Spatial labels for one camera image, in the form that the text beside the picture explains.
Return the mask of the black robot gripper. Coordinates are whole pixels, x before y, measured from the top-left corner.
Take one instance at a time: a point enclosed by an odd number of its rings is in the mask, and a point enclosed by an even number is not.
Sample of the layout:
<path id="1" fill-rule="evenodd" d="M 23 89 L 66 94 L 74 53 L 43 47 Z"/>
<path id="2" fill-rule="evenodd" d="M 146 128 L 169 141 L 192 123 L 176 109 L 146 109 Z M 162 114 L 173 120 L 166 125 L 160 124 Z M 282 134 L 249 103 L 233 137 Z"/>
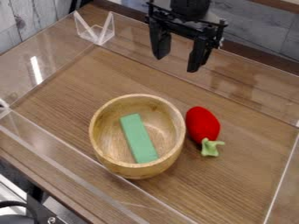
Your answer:
<path id="1" fill-rule="evenodd" d="M 145 22 L 153 56 L 160 60 L 170 51 L 170 34 L 193 39 L 186 72 L 206 63 L 212 48 L 218 48 L 228 22 L 209 12 L 210 0 L 148 0 Z"/>

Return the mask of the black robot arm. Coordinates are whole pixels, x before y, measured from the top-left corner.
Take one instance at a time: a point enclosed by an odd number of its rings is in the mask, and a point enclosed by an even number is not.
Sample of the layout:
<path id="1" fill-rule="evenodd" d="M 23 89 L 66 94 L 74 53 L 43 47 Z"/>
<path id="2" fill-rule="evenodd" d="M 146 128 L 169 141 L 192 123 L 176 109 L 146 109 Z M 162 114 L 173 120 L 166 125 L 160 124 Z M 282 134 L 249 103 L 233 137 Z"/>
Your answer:
<path id="1" fill-rule="evenodd" d="M 172 34 L 189 39 L 186 72 L 194 73 L 206 63 L 212 49 L 221 47 L 228 22 L 209 12 L 210 0 L 148 0 L 146 5 L 153 56 L 160 60 L 170 52 Z"/>

